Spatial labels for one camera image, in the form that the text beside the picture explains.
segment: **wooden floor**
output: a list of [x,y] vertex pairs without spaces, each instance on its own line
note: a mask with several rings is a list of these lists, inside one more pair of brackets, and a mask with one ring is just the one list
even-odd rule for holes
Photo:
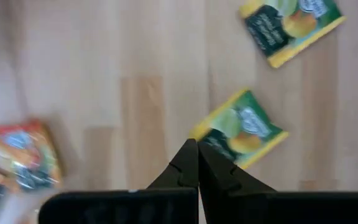
[[0,0],[0,123],[44,119],[66,189],[137,189],[248,86],[291,134],[248,172],[278,190],[358,190],[358,1],[337,2],[348,20],[272,69],[237,18],[244,0]]

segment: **black plastic object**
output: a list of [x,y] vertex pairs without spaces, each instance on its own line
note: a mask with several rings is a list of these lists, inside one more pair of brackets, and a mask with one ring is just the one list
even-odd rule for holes
[[358,222],[358,192],[276,192],[189,139],[148,189],[60,194],[39,223],[197,223],[198,187],[209,224]]

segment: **fruit illustration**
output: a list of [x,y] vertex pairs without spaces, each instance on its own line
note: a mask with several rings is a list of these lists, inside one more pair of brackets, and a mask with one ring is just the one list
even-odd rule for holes
[[211,128],[224,133],[228,138],[233,138],[241,131],[241,121],[237,112],[234,109],[229,108],[223,111],[211,122]]
[[227,139],[227,145],[236,152],[245,154],[255,152],[262,141],[255,134],[241,131],[236,137]]
[[290,16],[296,11],[298,0],[265,0],[265,4],[275,8],[281,16]]
[[317,20],[312,13],[298,10],[291,16],[285,16],[282,21],[285,32],[295,38],[302,38],[312,32],[317,25]]

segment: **yellow packet border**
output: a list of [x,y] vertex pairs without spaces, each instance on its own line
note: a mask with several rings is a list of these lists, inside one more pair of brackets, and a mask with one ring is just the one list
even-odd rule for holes
[[[240,96],[242,96],[247,91],[250,91],[248,88],[245,88],[241,91],[238,91],[237,93],[233,94],[225,103],[223,103],[221,106],[216,108],[212,113],[210,113],[202,122],[197,124],[193,130],[190,133],[190,138],[196,139],[196,141],[199,141],[202,139],[210,130],[209,124],[211,121],[220,114],[223,110],[227,109],[232,105]],[[246,169],[256,161],[258,161],[260,158],[264,157],[268,152],[270,152],[273,147],[275,147],[280,142],[284,141],[290,133],[288,131],[282,131],[280,134],[275,136],[272,140],[270,140],[264,147],[258,150],[251,158],[244,162],[240,162],[236,164],[241,169]]]
[[[263,0],[252,0],[252,1],[250,0],[247,4],[239,8],[240,15],[243,19],[246,19],[263,5],[264,5]],[[335,29],[345,20],[346,20],[346,16],[341,16],[336,20],[332,21],[332,23],[330,23],[329,25],[322,28],[319,32],[307,38],[304,42],[302,42],[302,44],[296,47],[287,46],[284,49],[281,49],[277,53],[273,54],[272,56],[267,57],[269,64],[273,68],[281,67],[285,62],[291,60],[293,57],[298,55],[302,50],[309,47],[312,43],[316,42],[318,39],[322,38],[324,35],[331,32],[333,29]]]

